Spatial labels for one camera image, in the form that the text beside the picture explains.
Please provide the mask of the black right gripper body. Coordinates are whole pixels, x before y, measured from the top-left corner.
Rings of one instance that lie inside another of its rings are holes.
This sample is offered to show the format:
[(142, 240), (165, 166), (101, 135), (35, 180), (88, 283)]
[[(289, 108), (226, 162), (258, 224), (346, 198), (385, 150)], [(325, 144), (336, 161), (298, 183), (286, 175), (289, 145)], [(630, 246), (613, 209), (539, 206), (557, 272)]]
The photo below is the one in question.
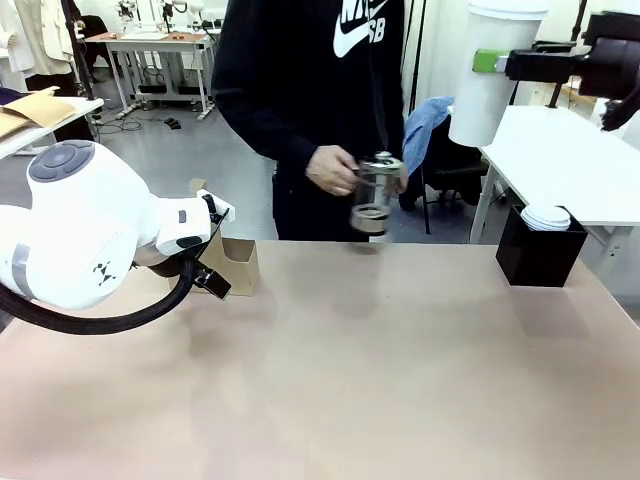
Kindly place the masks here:
[(639, 16), (597, 12), (590, 16), (579, 68), (583, 96), (625, 99), (639, 84)]

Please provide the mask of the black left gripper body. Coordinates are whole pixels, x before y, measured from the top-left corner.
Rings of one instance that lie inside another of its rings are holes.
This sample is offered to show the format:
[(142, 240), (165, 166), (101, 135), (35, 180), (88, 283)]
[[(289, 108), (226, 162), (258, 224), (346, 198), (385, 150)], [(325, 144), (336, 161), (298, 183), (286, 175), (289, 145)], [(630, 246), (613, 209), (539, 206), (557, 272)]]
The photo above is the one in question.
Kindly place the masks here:
[(192, 278), (195, 276), (199, 257), (205, 247), (205, 244), (199, 244), (166, 255), (161, 253), (155, 245), (148, 244), (136, 250), (133, 265), (146, 267), (163, 278), (179, 276)]

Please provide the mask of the person right hand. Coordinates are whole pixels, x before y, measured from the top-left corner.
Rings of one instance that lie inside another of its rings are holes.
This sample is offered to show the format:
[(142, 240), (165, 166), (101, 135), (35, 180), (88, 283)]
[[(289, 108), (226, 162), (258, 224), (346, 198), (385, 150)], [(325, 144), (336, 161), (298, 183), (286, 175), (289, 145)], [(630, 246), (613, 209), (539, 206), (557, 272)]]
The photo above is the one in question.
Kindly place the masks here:
[(341, 147), (320, 146), (306, 167), (306, 177), (327, 193), (347, 196), (357, 186), (357, 170), (354, 157)]

